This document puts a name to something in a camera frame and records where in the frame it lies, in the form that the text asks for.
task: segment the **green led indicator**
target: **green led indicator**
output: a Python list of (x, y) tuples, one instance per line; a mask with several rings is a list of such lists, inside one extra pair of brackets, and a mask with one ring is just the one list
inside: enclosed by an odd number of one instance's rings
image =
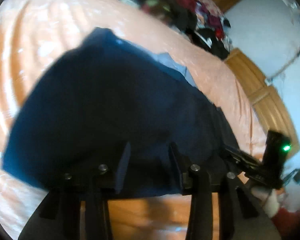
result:
[(283, 148), (283, 150), (285, 151), (285, 152), (287, 152), (288, 150), (290, 150), (291, 149), (291, 146), (290, 145), (286, 145), (284, 148)]

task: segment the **white wall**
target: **white wall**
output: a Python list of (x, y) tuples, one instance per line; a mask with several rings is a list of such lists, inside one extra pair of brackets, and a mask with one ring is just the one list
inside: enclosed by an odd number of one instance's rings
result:
[[(294, 25), (282, 0), (242, 0), (227, 13), (228, 32), (239, 47), (266, 75), (270, 76), (293, 57), (300, 44), (299, 16)], [(273, 84), (290, 113), (300, 141), (300, 57)], [(287, 162), (286, 172), (300, 167), (300, 152)], [(290, 182), (289, 210), (300, 208), (300, 186)]]

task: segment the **peach bed sheet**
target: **peach bed sheet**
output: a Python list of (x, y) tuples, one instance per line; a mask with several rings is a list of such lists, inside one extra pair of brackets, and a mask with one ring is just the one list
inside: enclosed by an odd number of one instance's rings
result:
[[(110, 28), (151, 52), (168, 52), (220, 106), (242, 150), (257, 156), (266, 136), (225, 63), (158, 20), (117, 0), (5, 0), (0, 6), (0, 166), (13, 118), (45, 70), (95, 28)], [(46, 192), (0, 169), (0, 223), (17, 239)], [(116, 240), (184, 239), (190, 197), (110, 202)]]

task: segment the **metal screw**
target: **metal screw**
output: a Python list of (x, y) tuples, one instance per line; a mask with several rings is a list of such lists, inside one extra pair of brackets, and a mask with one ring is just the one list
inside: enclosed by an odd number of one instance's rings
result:
[(190, 169), (193, 170), (193, 171), (199, 171), (200, 170), (200, 166), (197, 165), (197, 164), (192, 164), (190, 166)]
[(234, 179), (234, 178), (235, 178), (235, 174), (234, 174), (233, 172), (228, 172), (228, 173), (227, 173), (227, 177), (228, 177), (229, 179)]
[(65, 173), (65, 179), (66, 180), (69, 180), (69, 179), (71, 179), (72, 178), (72, 176), (69, 174), (69, 173)]
[(107, 164), (100, 164), (98, 169), (99, 169), (99, 171), (107, 171), (108, 166), (107, 166)]

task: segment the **pile of clothes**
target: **pile of clothes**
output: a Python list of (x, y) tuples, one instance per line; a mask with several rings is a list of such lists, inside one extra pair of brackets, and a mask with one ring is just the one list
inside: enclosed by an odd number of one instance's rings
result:
[(232, 49), (228, 19), (212, 0), (121, 0), (153, 15), (193, 44), (225, 59)]

